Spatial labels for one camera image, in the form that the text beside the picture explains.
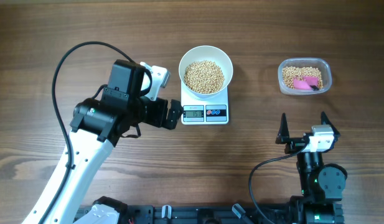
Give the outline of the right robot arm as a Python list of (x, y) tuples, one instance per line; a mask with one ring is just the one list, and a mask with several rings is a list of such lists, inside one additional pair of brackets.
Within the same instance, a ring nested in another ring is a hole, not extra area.
[(322, 155), (334, 148), (340, 133), (321, 113), (321, 123), (313, 125), (301, 138), (289, 136), (288, 122), (283, 113), (276, 144), (285, 145), (285, 154), (296, 156), (301, 193), (288, 203), (288, 223), (343, 224), (345, 222), (342, 192), (346, 186), (347, 171), (337, 164), (325, 164)]

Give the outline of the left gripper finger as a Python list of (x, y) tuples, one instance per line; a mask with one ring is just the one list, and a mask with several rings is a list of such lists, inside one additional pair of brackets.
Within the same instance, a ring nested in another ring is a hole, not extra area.
[(168, 109), (168, 118), (180, 118), (183, 115), (183, 106), (178, 100), (171, 100), (171, 107)]
[(176, 128), (178, 120), (183, 115), (183, 109), (169, 109), (167, 112), (166, 120), (163, 122), (162, 127), (168, 130)]

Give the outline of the pink plastic scoop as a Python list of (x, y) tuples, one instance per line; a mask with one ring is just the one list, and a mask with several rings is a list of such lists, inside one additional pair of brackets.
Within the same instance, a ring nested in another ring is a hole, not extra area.
[(302, 80), (293, 80), (294, 88), (297, 90), (319, 91), (319, 79), (317, 77), (303, 77)]

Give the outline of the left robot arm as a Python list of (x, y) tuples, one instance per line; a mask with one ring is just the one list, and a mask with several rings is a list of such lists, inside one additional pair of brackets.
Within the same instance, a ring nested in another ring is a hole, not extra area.
[(69, 145), (24, 223), (72, 223), (98, 169), (130, 127), (176, 127), (180, 102), (158, 98), (170, 76), (168, 69), (144, 62), (113, 64), (108, 83), (98, 89), (101, 99), (76, 105)]

